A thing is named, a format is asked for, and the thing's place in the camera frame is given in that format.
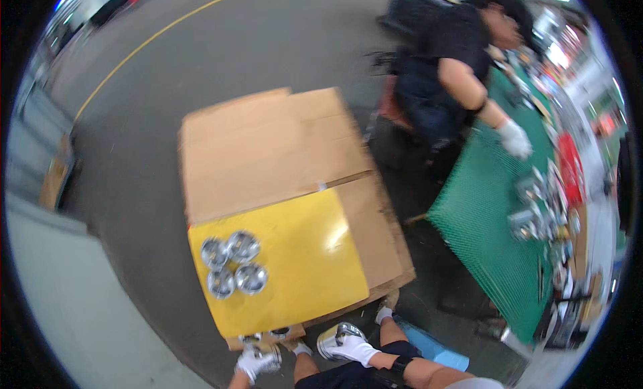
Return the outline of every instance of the shorts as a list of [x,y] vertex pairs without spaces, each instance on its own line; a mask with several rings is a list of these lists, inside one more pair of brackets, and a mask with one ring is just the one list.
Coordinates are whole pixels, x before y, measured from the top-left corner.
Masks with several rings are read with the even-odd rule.
[[[414,345],[407,341],[394,341],[381,348],[384,353],[398,354],[406,357],[421,357]],[[364,385],[373,368],[364,368],[361,363],[352,361],[348,364],[323,371],[301,379],[294,385],[295,389],[349,389],[374,388],[374,385]]]

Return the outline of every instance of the forearm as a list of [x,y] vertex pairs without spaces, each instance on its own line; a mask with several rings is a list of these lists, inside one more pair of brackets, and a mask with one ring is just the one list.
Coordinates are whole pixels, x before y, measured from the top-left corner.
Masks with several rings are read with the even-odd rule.
[[462,107],[467,110],[480,109],[478,117],[489,127],[501,127],[509,119],[495,100],[487,98],[487,89],[467,64],[454,59],[440,59],[438,78]]
[[228,385],[228,389],[248,389],[249,387],[250,378],[241,370],[235,373]]
[[487,99],[487,104],[482,111],[478,113],[478,118],[494,129],[502,127],[503,124],[510,119],[502,107],[493,99]]
[[[397,354],[377,353],[368,363],[378,370],[389,370],[398,357]],[[414,358],[404,371],[405,383],[414,389],[444,388],[454,382],[471,377],[473,375],[423,358]]]

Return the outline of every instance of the green netting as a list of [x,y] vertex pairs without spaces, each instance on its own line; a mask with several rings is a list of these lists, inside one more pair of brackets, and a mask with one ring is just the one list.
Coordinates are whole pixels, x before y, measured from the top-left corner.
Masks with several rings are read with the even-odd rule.
[[[518,75],[547,105],[525,73]],[[489,96],[525,129],[534,154],[527,161],[511,157],[498,134],[478,122],[427,219],[440,230],[515,335],[528,343],[552,289],[551,284],[545,285],[539,303],[538,258],[542,259],[546,244],[513,239],[507,215],[520,206],[514,191],[516,179],[529,173],[533,165],[545,175],[554,152],[538,112],[515,109],[507,101],[505,94],[513,89],[501,72],[492,71]],[[550,282],[551,267],[544,262],[543,266],[545,281]]]

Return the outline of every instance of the gloved hand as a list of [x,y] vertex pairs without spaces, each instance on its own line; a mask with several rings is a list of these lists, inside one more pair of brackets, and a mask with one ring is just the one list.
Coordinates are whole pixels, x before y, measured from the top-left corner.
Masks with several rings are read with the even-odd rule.
[[514,120],[507,120],[502,127],[496,128],[496,131],[502,137],[502,146],[511,156],[526,160],[533,153],[525,130],[520,128]]
[[372,365],[368,364],[371,357],[381,353],[361,337],[350,335],[344,336],[343,345],[326,348],[326,351],[335,356],[343,356],[352,361],[359,361],[365,368],[372,367]]
[[255,379],[262,372],[274,372],[281,367],[280,360],[275,354],[259,355],[260,357],[255,355],[252,346],[247,346],[237,359],[235,371],[242,370],[245,372],[250,378],[250,385],[254,385]]

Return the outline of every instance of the concrete floor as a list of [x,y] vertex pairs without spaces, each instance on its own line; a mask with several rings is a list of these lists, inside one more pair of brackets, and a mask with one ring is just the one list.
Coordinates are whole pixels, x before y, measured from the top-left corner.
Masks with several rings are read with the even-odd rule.
[[[76,114],[134,48],[211,0],[142,0],[59,57],[53,97]],[[126,292],[185,365],[214,387],[227,385],[237,353],[227,350],[206,306],[189,254],[177,173],[177,131],[188,112],[266,89],[339,86],[364,128],[381,93],[365,54],[397,42],[375,17],[388,0],[225,0],[189,17],[127,62],[86,107],[76,127],[84,162],[65,210],[101,238]],[[382,169],[400,218],[429,207],[439,185],[423,172]],[[524,362],[504,345],[473,334],[472,321],[436,310],[438,288],[458,267],[426,223],[406,231],[418,279],[402,289],[398,313],[470,357],[469,372],[513,381]],[[342,318],[377,342],[377,304]],[[308,341],[332,322],[309,329]],[[321,360],[320,368],[332,365]],[[264,388],[291,387],[284,355]]]

